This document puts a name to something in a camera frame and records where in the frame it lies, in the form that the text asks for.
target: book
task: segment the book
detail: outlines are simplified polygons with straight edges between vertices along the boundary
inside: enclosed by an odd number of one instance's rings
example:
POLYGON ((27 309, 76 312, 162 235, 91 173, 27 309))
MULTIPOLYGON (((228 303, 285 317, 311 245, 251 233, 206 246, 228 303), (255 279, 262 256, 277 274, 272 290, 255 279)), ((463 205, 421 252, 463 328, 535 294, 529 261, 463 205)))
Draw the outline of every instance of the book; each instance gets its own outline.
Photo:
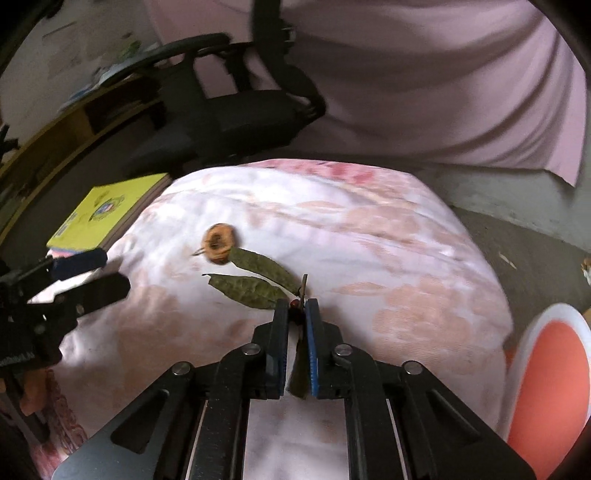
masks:
POLYGON ((108 250, 139 214, 170 185, 163 173, 94 187, 47 242, 61 256, 108 250))

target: white bedsheet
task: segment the white bedsheet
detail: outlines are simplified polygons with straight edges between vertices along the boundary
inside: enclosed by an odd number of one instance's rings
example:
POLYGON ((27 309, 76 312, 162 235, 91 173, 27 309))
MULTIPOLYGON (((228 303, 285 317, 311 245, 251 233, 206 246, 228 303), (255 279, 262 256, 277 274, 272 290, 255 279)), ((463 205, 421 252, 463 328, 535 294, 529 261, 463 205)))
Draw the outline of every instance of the white bedsheet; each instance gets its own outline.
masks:
MULTIPOLYGON (((106 270, 119 267, 132 289, 83 317, 61 345, 50 374, 53 447, 35 452, 44 475, 170 365, 216 362, 271 321, 271 311, 229 300, 202 276, 244 271, 191 256, 220 222, 235 227, 242 247, 309 274, 309 294, 345 341, 389 363, 424 363, 496 426, 511 317, 452 212, 409 174, 272 160, 176 181, 111 248, 106 270)), ((245 479, 342 480, 347 471, 341 402, 286 394, 253 403, 245 479)))

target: bay leaf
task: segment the bay leaf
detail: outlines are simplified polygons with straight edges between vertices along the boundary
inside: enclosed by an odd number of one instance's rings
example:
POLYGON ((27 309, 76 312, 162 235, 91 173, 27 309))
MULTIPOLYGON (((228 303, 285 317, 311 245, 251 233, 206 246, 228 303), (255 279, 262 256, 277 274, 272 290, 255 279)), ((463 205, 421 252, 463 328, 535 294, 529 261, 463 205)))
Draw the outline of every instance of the bay leaf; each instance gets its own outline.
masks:
POLYGON ((287 291, 299 296, 300 282, 283 268, 279 263, 264 255, 244 250, 238 247, 230 249, 230 262, 238 268, 258 273, 269 280, 281 285, 287 291))
POLYGON ((234 275, 209 275, 209 285, 221 291, 226 297, 243 305, 260 310, 273 310, 279 299, 287 295, 279 287, 257 277, 237 277, 234 275))
POLYGON ((304 336, 297 341, 295 347, 294 366, 291 371, 287 391, 294 397, 306 398, 310 394, 310 354, 308 339, 304 336))

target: metal bolt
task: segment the metal bolt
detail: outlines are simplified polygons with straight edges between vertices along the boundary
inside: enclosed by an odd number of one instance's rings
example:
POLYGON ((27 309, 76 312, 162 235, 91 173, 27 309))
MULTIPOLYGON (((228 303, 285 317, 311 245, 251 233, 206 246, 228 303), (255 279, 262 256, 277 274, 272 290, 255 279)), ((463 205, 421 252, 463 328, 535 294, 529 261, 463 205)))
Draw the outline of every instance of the metal bolt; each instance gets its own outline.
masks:
POLYGON ((242 345, 242 352, 244 355, 256 355, 260 353, 261 346, 257 343, 247 343, 246 345, 242 345))
POLYGON ((340 345, 337 345, 335 347, 335 353, 338 356, 349 356, 353 353, 353 348, 350 345, 347 345, 346 343, 341 343, 340 345))
POLYGON ((404 370, 409 375, 420 375, 423 373, 423 366, 419 362, 415 362, 411 360, 410 362, 406 362, 404 365, 404 370))
POLYGON ((181 377, 191 371, 191 364, 189 362, 177 362, 171 367, 171 370, 175 375, 181 377))

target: blue foam grip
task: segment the blue foam grip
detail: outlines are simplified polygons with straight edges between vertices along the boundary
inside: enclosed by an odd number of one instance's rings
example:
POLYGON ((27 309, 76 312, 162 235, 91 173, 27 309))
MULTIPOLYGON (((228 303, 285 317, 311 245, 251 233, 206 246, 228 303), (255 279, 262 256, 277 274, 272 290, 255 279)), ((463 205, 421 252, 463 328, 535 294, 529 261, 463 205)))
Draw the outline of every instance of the blue foam grip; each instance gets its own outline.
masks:
POLYGON ((107 253, 100 249, 88 250, 67 258, 56 258, 53 262, 51 277, 53 280, 66 280, 85 272, 104 267, 107 253))
POLYGON ((310 387, 312 390, 312 396, 318 397, 318 354, 316 352, 316 343, 314 341, 312 319, 308 308, 306 308, 306 336, 308 339, 308 357, 310 359, 310 387))

